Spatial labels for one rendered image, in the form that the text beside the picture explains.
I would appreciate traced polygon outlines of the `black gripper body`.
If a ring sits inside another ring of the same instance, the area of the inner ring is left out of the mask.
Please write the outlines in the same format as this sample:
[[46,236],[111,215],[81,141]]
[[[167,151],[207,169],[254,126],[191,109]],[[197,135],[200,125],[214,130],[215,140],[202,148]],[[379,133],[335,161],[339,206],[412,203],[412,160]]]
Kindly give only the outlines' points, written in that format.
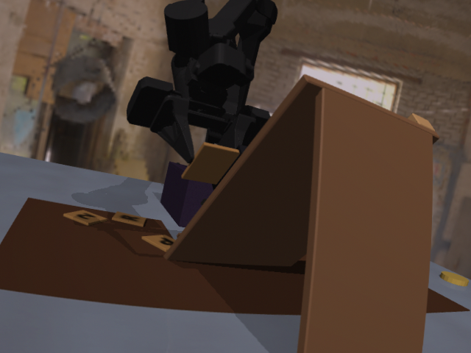
[[179,96],[189,100],[188,123],[199,128],[220,130],[223,135],[228,130],[238,114],[256,119],[255,127],[248,134],[243,146],[248,146],[271,118],[266,110],[244,105],[237,116],[225,114],[222,108],[227,97],[215,91],[215,87],[198,79],[190,86],[185,83],[185,70],[182,69],[174,79],[173,84],[145,76],[138,80],[130,101],[127,105],[127,120],[130,124],[149,127],[157,114],[163,100],[167,96]]

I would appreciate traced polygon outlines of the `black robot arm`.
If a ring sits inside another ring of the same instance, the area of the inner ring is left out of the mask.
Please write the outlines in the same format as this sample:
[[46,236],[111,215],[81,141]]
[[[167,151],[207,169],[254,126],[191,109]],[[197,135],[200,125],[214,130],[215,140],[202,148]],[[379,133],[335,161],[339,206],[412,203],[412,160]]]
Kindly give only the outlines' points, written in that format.
[[[182,0],[164,9],[173,80],[184,68],[185,83],[198,79],[227,97],[225,114],[237,116],[246,104],[261,41],[277,20],[272,0],[229,0],[208,19],[205,0]],[[236,45],[236,35],[240,38]]]

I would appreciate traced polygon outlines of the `olive-yellow flat round disc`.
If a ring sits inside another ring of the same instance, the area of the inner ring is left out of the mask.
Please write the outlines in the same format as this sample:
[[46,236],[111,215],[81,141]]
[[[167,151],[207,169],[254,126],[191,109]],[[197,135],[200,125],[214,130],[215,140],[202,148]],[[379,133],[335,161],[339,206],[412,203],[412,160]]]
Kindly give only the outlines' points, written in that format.
[[440,274],[440,277],[447,282],[450,282],[452,284],[460,285],[460,286],[468,286],[469,280],[467,278],[464,278],[463,276],[460,276],[458,274],[450,273],[448,271],[442,271]]

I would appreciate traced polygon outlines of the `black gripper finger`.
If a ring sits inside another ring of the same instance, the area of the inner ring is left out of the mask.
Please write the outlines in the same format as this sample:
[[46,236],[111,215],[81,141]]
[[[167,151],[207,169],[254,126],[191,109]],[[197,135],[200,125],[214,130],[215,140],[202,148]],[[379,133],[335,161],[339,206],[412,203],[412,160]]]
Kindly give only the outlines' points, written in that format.
[[238,114],[217,145],[236,149],[255,127],[256,119]]
[[188,123],[189,100],[179,96],[167,96],[149,128],[170,144],[186,161],[194,160],[194,147]]

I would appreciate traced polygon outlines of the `tan letter tile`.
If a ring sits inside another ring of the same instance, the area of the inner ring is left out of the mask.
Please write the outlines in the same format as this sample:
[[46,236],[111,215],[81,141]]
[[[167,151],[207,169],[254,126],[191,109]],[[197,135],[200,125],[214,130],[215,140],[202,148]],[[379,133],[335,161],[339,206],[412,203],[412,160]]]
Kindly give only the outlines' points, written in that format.
[[116,214],[112,217],[112,220],[123,222],[126,224],[133,224],[140,227],[143,227],[146,222],[146,218],[135,216],[135,215],[129,215],[126,213],[121,213],[119,211],[117,211]]
[[142,236],[141,239],[146,241],[147,243],[152,244],[153,246],[156,246],[164,252],[167,252],[175,241],[174,239],[166,235]]
[[78,221],[84,225],[90,226],[92,224],[97,224],[103,221],[107,221],[107,218],[103,218],[99,215],[95,215],[93,213],[89,213],[84,210],[78,210],[71,213],[65,213],[63,216],[70,218],[72,220]]
[[238,155],[238,149],[203,142],[181,178],[216,185]]

